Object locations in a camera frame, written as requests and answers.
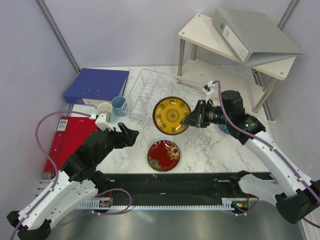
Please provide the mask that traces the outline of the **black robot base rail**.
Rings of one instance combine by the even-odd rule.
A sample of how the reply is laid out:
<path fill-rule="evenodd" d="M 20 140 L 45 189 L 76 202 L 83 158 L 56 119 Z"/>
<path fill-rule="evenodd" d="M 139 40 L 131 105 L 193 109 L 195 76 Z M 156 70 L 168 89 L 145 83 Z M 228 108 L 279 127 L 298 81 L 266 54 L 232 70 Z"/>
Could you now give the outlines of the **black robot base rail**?
<path fill-rule="evenodd" d="M 236 184 L 240 172 L 94 173 L 93 183 L 104 197 L 112 191 L 116 205 L 218 205 L 222 199 L 255 199 Z"/>

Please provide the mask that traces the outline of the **blue triangle patterned bowl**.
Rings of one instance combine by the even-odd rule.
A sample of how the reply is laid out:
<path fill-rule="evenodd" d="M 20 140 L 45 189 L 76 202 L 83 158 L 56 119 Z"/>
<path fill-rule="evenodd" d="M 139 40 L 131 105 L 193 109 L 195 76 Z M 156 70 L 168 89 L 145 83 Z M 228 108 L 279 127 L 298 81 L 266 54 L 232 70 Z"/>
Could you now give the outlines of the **blue triangle patterned bowl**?
<path fill-rule="evenodd" d="M 228 130 L 228 127 L 225 124 L 219 124 L 218 128 L 221 132 L 223 132 L 224 134 L 230 135 L 230 131 Z"/>

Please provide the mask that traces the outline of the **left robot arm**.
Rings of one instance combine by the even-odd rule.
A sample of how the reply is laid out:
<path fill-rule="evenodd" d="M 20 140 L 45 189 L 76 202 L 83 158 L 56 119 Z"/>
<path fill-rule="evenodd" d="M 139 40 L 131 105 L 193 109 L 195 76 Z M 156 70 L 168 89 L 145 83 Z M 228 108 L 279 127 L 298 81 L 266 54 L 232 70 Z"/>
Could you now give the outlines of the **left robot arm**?
<path fill-rule="evenodd" d="M 40 195 L 20 211 L 11 211 L 7 220 L 13 236 L 21 240 L 45 240 L 53 228 L 80 204 L 109 192 L 110 180 L 97 166 L 114 149 L 132 147 L 139 131 L 122 122 L 116 129 L 96 130 L 71 154 L 55 178 Z"/>

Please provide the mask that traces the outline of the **black lacquer plate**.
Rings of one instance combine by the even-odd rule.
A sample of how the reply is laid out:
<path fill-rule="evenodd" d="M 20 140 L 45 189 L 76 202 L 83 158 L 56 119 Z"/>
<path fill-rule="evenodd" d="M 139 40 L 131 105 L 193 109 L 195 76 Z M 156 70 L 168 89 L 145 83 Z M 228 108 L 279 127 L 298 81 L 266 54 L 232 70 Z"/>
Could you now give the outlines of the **black lacquer plate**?
<path fill-rule="evenodd" d="M 148 160 L 149 166 L 158 172 L 169 172 L 173 169 L 177 169 L 180 166 L 180 161 L 168 160 L 162 161 L 157 159 Z"/>

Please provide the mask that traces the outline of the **red and gold lacquer bowl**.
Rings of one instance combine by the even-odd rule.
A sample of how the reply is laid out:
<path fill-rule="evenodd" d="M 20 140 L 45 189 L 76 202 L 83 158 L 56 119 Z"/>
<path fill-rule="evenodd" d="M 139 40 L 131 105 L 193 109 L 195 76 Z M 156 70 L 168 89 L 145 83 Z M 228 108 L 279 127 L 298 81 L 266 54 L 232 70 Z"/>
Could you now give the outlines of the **red and gold lacquer bowl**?
<path fill-rule="evenodd" d="M 170 140 L 159 140 L 152 144 L 147 152 L 149 166 L 158 172 L 174 169 L 181 160 L 179 147 Z"/>

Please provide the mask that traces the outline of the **light blue ceramic mug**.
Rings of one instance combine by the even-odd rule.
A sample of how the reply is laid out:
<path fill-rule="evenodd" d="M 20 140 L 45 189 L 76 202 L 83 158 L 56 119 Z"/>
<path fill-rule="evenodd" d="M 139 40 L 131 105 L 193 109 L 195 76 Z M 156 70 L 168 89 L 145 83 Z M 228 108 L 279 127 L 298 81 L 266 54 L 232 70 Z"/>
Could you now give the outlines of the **light blue ceramic mug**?
<path fill-rule="evenodd" d="M 102 102 L 100 104 L 95 104 L 94 105 L 95 109 L 96 109 L 96 118 L 99 117 L 100 114 L 105 114 L 105 116 L 110 119 L 112 116 L 112 112 L 113 112 L 113 106 L 111 103 L 109 102 Z"/>

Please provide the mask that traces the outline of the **white wire dish rack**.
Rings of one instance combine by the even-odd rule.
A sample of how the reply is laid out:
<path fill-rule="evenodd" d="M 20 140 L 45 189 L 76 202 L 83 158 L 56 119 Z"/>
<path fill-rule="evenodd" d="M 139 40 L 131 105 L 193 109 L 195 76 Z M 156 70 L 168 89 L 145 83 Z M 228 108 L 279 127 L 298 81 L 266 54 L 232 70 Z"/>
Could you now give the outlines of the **white wire dish rack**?
<path fill-rule="evenodd" d="M 125 95 L 127 107 L 124 112 L 129 118 L 155 128 L 159 134 L 168 138 L 195 135 L 197 129 L 194 127 L 188 127 L 185 132 L 178 135 L 166 135 L 155 127 L 153 109 L 161 99 L 167 97 L 183 99 L 192 111 L 198 100 L 206 98 L 206 94 L 199 86 L 187 83 L 185 78 L 144 68 L 138 74 L 131 91 Z"/>

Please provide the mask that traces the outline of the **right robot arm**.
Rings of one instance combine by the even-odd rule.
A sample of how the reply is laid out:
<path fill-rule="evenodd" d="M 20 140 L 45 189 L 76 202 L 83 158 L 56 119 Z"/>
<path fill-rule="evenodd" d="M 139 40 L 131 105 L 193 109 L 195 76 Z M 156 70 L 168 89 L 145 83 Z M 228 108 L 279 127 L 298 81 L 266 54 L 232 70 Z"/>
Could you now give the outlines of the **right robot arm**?
<path fill-rule="evenodd" d="M 254 153 L 273 175 L 271 182 L 241 171 L 229 184 L 235 197 L 254 195 L 274 205 L 280 215 L 295 224 L 320 206 L 320 182 L 312 180 L 278 149 L 264 125 L 245 112 L 238 91 L 226 90 L 219 95 L 220 105 L 199 100 L 195 109 L 181 123 L 196 128 L 210 124 L 226 125 L 231 136 Z"/>

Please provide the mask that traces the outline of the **yellow patterned dark-rimmed plate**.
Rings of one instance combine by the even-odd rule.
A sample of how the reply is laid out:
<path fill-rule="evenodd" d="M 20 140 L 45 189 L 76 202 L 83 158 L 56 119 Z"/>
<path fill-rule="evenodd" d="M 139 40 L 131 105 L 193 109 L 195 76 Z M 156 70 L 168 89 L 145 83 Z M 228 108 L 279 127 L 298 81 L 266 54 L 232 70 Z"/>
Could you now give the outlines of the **yellow patterned dark-rimmed plate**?
<path fill-rule="evenodd" d="M 154 107 L 152 120 L 163 134 L 175 136 L 184 133 L 188 126 L 181 121 L 191 114 L 191 108 L 183 99 L 170 96 L 161 99 Z"/>

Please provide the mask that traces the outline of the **light blue plastic cup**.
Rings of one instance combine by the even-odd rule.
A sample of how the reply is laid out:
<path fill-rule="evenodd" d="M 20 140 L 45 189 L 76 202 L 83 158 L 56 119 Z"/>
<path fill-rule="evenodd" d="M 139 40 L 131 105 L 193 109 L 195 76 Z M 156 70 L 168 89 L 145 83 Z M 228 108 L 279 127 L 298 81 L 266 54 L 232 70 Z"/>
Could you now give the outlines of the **light blue plastic cup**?
<path fill-rule="evenodd" d="M 127 102 L 125 97 L 117 96 L 112 100 L 111 104 L 118 116 L 124 117 L 126 115 Z"/>

